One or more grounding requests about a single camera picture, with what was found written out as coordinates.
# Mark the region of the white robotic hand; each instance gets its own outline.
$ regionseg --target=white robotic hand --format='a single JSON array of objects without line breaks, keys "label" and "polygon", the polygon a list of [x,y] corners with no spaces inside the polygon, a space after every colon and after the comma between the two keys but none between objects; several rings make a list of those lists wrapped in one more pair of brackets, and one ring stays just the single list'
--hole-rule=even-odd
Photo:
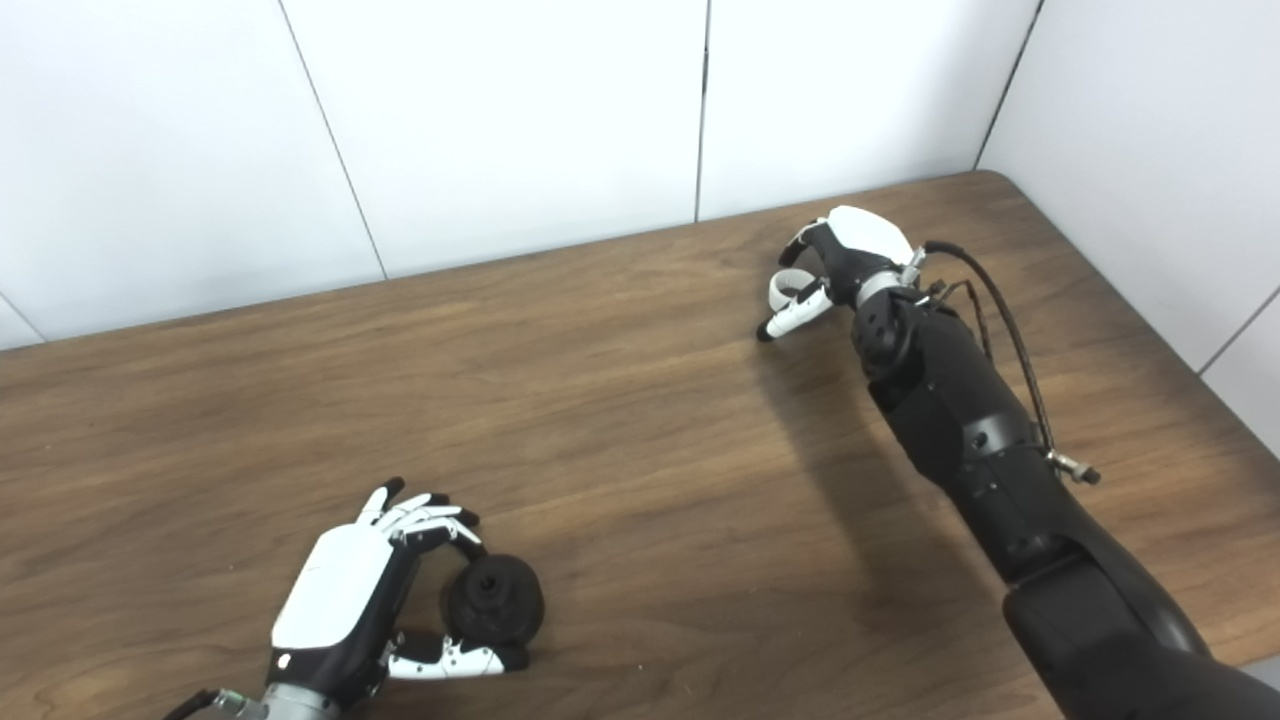
[{"label": "white robotic hand", "polygon": [[[822,259],[824,275],[791,268],[805,249]],[[778,259],[785,266],[769,279],[771,316],[756,329],[760,342],[780,338],[836,305],[856,306],[860,299],[892,284],[911,284],[924,260],[913,252],[902,231],[884,218],[849,205],[833,208],[791,238]]]},{"label": "white robotic hand", "polygon": [[[311,548],[271,629],[262,701],[223,691],[211,703],[236,717],[337,717],[383,682],[494,675],[529,665],[541,625],[538,578],[524,561],[489,555],[472,530],[480,519],[444,495],[389,506],[404,480],[375,489],[353,523]],[[448,634],[397,630],[420,556],[456,546],[470,561],[442,602]]]}]

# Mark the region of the cable connector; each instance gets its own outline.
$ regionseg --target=cable connector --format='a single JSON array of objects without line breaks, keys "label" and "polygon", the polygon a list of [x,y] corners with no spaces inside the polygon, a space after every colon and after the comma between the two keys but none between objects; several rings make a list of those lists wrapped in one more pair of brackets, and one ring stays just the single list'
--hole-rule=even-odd
[{"label": "cable connector", "polygon": [[1093,465],[1089,465],[1088,462],[1073,460],[1056,450],[1050,450],[1044,455],[1044,459],[1052,462],[1055,468],[1066,470],[1066,473],[1071,475],[1071,479],[1078,483],[1096,486],[1102,482],[1102,473],[1093,469]]},{"label": "cable connector", "polygon": [[265,720],[268,714],[268,707],[261,702],[227,688],[218,691],[212,705],[227,715],[241,720]]}]

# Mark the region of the black rubber cup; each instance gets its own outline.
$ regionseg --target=black rubber cup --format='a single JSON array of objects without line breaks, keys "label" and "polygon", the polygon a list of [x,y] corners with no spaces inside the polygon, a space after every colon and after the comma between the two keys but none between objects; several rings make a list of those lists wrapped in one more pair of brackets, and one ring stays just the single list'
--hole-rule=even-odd
[{"label": "black rubber cup", "polygon": [[545,611],[534,569],[511,555],[486,555],[467,565],[444,593],[449,632],[481,644],[529,644]]}]

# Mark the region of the wood grain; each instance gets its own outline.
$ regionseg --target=wood grain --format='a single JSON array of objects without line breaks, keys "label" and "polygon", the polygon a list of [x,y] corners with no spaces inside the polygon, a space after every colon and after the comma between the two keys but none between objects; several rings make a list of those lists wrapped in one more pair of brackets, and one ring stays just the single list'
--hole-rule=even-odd
[{"label": "wood grain", "polygon": [[[1280,466],[1016,188],[838,200],[987,263],[1062,448],[1106,474],[1083,502],[1219,657],[1280,652]],[[548,621],[530,671],[361,716],[1055,717],[847,314],[753,338],[782,242],[835,202],[0,355],[5,716],[257,692],[315,536],[401,474],[527,559]],[[458,566],[430,559],[406,625]]]}]

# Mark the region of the robotic hand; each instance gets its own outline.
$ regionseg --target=robotic hand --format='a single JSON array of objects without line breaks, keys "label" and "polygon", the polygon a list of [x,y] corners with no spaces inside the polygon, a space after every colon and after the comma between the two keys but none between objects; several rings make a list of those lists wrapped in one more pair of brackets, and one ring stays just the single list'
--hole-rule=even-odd
[{"label": "robotic hand", "polygon": [[[824,277],[791,269],[810,247]],[[946,304],[968,281],[919,288],[933,252],[960,259],[986,284],[1036,423],[991,361],[980,310],[983,347]],[[854,311],[868,392],[1010,588],[1005,621],[1068,720],[1280,717],[1280,693],[1213,661],[1165,588],[1066,489],[1061,471],[1089,484],[1100,475],[1055,448],[1018,325],[973,256],[948,242],[913,251],[888,220],[841,206],[796,233],[780,264],[787,269],[769,283],[774,314],[756,337],[773,341],[836,305]]]},{"label": "robotic hand", "polygon": [[[201,691],[165,720],[212,705],[246,720],[332,720],[387,678],[439,680],[529,666],[544,605],[532,569],[488,555],[480,519],[444,495],[389,506],[404,480],[375,489],[353,523],[320,536],[271,629],[261,701]],[[448,634],[397,630],[420,556],[453,544],[470,561],[443,598]]]}]

